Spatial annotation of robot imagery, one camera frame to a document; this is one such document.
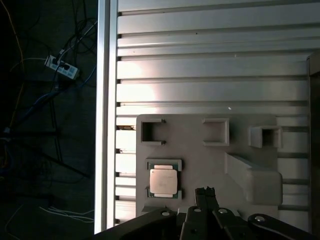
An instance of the white wire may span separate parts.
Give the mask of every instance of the white wire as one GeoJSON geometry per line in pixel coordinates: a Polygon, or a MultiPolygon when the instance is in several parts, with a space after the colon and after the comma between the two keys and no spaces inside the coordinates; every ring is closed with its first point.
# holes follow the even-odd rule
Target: white wire
{"type": "MultiPolygon", "coordinates": [[[[47,59],[46,58],[40,58],[40,57],[28,57],[28,58],[23,59],[23,61],[26,61],[26,60],[43,60],[43,61],[45,61],[47,59]]],[[[12,70],[15,69],[16,66],[18,66],[20,63],[22,63],[22,61],[20,61],[20,62],[16,63],[15,65],[13,65],[11,67],[11,69],[10,69],[10,72],[12,72],[12,70]]]]}
{"type": "Polygon", "coordinates": [[[68,215],[68,214],[66,214],[65,212],[59,212],[59,213],[57,213],[57,212],[53,212],[53,211],[49,211],[49,210],[46,210],[46,209],[44,209],[44,208],[42,208],[42,207],[39,207],[41,210],[43,210],[43,211],[45,211],[45,212],[47,212],[47,213],[50,213],[50,214],[55,214],[55,215],[59,215],[59,216],[63,216],[63,217],[69,217],[69,218],[72,218],[72,219],[74,219],[74,220],[79,220],[79,221],[81,221],[81,222],[83,222],[83,223],[94,223],[95,221],[92,219],[92,218],[89,218],[89,217],[85,217],[85,216],[73,216],[73,215],[68,215]]]}
{"type": "Polygon", "coordinates": [[[86,216],[69,215],[69,214],[67,214],[66,212],[64,212],[64,211],[62,211],[62,210],[59,210],[59,209],[52,209],[52,208],[49,208],[48,210],[52,210],[52,211],[55,211],[55,212],[58,212],[58,213],[64,214],[65,216],[73,217],[73,218],[76,218],[76,219],[87,219],[87,220],[90,220],[90,221],[94,221],[94,219],[93,219],[93,218],[86,217],[86,216]]]}
{"type": "Polygon", "coordinates": [[[9,234],[11,237],[13,237],[14,239],[20,240],[20,238],[18,238],[17,236],[11,234],[10,232],[8,232],[7,227],[9,225],[9,223],[11,222],[11,220],[14,218],[14,216],[17,214],[17,212],[23,207],[23,204],[18,207],[17,210],[15,210],[15,212],[12,214],[12,216],[9,218],[8,222],[6,223],[6,225],[4,226],[4,231],[9,234]]]}
{"type": "Polygon", "coordinates": [[[85,35],[87,35],[88,32],[90,32],[90,30],[97,24],[97,22],[98,22],[98,21],[95,21],[95,23],[83,34],[82,37],[79,38],[79,40],[78,40],[75,44],[73,44],[71,47],[69,47],[67,50],[65,50],[65,51],[61,54],[59,60],[60,60],[67,52],[69,52],[77,43],[79,43],[79,42],[85,37],[85,35]]]}
{"type": "Polygon", "coordinates": [[[86,215],[86,214],[89,214],[89,213],[92,213],[94,212],[95,210],[90,210],[90,211],[87,211],[87,212],[75,212],[75,211],[65,211],[65,210],[61,210],[61,209],[58,209],[54,206],[52,207],[49,207],[49,209],[51,210],[57,210],[57,211],[60,211],[60,212],[64,212],[64,213],[70,213],[70,214],[78,214],[78,215],[86,215]]]}

